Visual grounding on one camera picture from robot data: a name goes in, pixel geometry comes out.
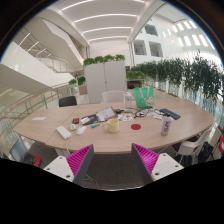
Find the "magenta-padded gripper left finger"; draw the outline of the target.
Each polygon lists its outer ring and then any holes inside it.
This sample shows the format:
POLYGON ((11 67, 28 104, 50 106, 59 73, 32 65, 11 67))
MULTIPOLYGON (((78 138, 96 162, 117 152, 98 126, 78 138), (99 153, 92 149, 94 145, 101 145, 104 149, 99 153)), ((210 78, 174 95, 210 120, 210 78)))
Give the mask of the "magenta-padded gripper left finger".
POLYGON ((67 157, 58 156, 44 170, 82 186, 93 156, 94 147, 90 144, 67 157))

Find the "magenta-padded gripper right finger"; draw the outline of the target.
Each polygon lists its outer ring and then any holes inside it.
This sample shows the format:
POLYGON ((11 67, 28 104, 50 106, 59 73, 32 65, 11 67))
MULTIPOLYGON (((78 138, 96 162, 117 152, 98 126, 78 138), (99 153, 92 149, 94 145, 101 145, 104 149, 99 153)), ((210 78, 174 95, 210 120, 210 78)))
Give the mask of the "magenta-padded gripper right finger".
POLYGON ((158 154, 133 143, 131 153, 145 185, 183 169, 167 153, 158 154))

